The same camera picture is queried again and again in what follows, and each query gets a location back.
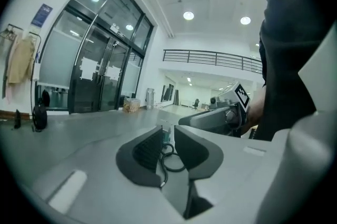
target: black chair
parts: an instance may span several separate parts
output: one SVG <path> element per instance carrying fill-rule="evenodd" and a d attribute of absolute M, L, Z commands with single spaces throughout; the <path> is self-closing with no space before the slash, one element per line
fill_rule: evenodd
<path fill-rule="evenodd" d="M 199 99 L 196 99 L 194 104 L 193 104 L 193 108 L 192 110 L 196 110 L 196 108 L 199 106 Z"/>

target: doorway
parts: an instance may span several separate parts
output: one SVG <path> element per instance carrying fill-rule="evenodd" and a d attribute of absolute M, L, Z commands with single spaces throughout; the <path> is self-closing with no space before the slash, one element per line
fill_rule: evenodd
<path fill-rule="evenodd" d="M 73 68 L 70 113 L 109 111 L 118 108 L 121 76 L 129 48 L 111 34 L 93 26 Z M 92 72 L 88 74 L 87 66 Z"/>

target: black t-shirt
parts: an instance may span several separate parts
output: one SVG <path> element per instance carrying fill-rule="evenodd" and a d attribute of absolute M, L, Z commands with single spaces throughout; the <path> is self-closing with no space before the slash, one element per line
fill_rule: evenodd
<path fill-rule="evenodd" d="M 254 138 L 271 141 L 276 131 L 315 111 L 298 72 L 330 29 L 335 7 L 333 0 L 267 0 L 264 14 L 260 53 L 266 96 Z"/>

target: balcony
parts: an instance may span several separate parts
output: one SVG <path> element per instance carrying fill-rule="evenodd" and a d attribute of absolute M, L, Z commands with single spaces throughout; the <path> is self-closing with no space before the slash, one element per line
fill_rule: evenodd
<path fill-rule="evenodd" d="M 220 52 L 164 50 L 163 61 L 224 66 L 262 74 L 261 60 Z"/>

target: blue sign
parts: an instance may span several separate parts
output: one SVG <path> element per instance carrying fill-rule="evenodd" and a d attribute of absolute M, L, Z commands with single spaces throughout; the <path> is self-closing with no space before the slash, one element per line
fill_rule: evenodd
<path fill-rule="evenodd" d="M 47 17 L 49 16 L 50 12 L 52 12 L 52 10 L 52 7 L 43 4 L 38 12 L 35 14 L 35 17 L 32 20 L 32 24 L 39 28 L 42 28 L 42 25 L 47 20 Z"/>

